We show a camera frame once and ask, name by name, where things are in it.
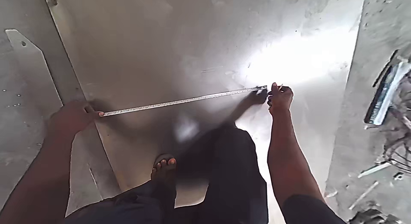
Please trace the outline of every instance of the black pants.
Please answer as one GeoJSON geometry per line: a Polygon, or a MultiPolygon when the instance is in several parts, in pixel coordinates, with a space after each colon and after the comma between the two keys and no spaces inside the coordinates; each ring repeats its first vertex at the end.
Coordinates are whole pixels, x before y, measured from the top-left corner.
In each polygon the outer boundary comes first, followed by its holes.
{"type": "Polygon", "coordinates": [[[187,217],[198,224],[268,223],[267,186],[248,132],[224,125],[196,143],[197,152],[177,158],[177,175],[184,178],[196,174],[209,180],[202,203],[173,209],[175,191],[164,192],[161,185],[148,181],[75,211],[66,223],[183,223],[187,217]]]}

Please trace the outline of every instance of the person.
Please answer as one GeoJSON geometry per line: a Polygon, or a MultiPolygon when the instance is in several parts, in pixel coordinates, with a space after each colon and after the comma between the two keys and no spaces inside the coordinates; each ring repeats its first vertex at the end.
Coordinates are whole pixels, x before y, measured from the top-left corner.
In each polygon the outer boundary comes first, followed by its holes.
{"type": "MultiPolygon", "coordinates": [[[[260,94],[265,101],[267,91],[260,94]]],[[[345,223],[326,205],[298,145],[289,110],[292,90],[280,90],[274,83],[268,95],[273,123],[267,163],[286,223],[345,223]]],[[[72,141],[103,115],[86,112],[86,106],[70,102],[51,117],[43,147],[10,195],[0,223],[268,223],[267,187],[254,142],[233,122],[225,122],[198,140],[207,146],[203,159],[178,163],[172,155],[162,154],[153,164],[150,181],[65,218],[72,141]],[[199,169],[208,165],[204,171],[209,185],[202,203],[174,208],[176,173],[185,164],[199,169]]]]}

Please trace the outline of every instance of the measuring tape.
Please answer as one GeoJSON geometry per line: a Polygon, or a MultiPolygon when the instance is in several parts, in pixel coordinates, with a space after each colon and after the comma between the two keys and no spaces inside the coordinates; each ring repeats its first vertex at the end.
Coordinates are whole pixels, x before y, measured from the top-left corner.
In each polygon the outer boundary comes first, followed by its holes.
{"type": "Polygon", "coordinates": [[[253,88],[242,89],[242,90],[226,91],[226,92],[221,92],[221,93],[217,93],[217,94],[194,97],[194,98],[190,98],[190,99],[171,101],[171,102],[167,102],[167,103],[158,103],[158,104],[147,105],[147,106],[142,106],[142,107],[118,110],[118,111],[113,111],[113,112],[105,112],[104,116],[112,116],[112,115],[118,115],[118,114],[128,113],[128,112],[136,112],[136,111],[141,111],[141,110],[146,110],[146,109],[160,108],[160,107],[165,107],[165,106],[169,106],[169,105],[175,105],[175,104],[180,104],[180,103],[188,103],[188,102],[192,102],[192,101],[205,100],[205,99],[210,99],[210,98],[217,98],[217,97],[221,97],[221,96],[230,96],[230,95],[240,94],[240,93],[244,93],[244,92],[258,91],[258,90],[264,90],[264,89],[267,89],[267,86],[253,87],[253,88]]]}

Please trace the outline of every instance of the stainless steel sheet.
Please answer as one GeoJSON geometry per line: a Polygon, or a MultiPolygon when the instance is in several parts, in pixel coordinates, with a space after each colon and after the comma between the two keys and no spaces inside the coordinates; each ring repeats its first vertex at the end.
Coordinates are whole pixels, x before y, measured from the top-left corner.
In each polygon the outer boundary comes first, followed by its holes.
{"type": "MultiPolygon", "coordinates": [[[[85,96],[101,110],[237,90],[293,88],[298,141],[325,187],[363,0],[56,0],[51,12],[85,96]]],[[[97,125],[122,190],[147,181],[156,155],[178,153],[242,98],[216,98],[109,116],[97,125]]],[[[267,106],[237,126],[250,132],[270,192],[267,106]]],[[[179,190],[179,205],[201,201],[179,190]]]]}

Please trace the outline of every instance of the hand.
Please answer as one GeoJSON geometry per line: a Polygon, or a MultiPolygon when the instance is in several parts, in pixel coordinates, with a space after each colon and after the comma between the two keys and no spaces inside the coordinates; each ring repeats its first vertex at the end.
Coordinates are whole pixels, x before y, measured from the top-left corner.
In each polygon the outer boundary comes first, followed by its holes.
{"type": "Polygon", "coordinates": [[[289,110],[291,102],[293,101],[293,91],[289,87],[282,87],[280,91],[280,87],[277,86],[276,83],[273,83],[271,86],[271,91],[268,93],[270,96],[268,97],[267,104],[270,107],[270,113],[273,115],[275,110],[278,109],[285,109],[289,110]]]}
{"type": "Polygon", "coordinates": [[[102,115],[104,112],[95,112],[86,101],[74,100],[51,116],[48,132],[74,137],[102,115]]]}

